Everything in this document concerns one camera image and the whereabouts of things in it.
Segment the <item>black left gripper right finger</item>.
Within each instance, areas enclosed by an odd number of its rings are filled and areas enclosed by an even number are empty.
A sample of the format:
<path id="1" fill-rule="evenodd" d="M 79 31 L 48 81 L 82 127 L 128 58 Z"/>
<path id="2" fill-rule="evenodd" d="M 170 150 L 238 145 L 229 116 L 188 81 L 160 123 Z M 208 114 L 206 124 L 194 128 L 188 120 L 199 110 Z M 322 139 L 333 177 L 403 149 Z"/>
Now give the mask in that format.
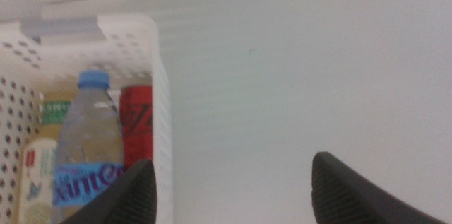
<path id="1" fill-rule="evenodd" d="M 312 160 L 311 205 L 315 220 L 342 223 L 430 223 L 442 221 L 376 186 L 329 152 Z"/>

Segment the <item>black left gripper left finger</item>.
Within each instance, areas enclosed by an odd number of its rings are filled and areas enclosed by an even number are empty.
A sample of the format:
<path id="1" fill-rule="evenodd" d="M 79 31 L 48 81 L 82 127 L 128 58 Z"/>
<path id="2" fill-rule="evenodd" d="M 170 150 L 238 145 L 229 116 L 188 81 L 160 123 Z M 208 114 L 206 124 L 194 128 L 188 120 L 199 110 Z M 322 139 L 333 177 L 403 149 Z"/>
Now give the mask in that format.
<path id="1" fill-rule="evenodd" d="M 117 181 L 63 224 L 155 224 L 157 185 L 152 160 L 134 163 Z"/>

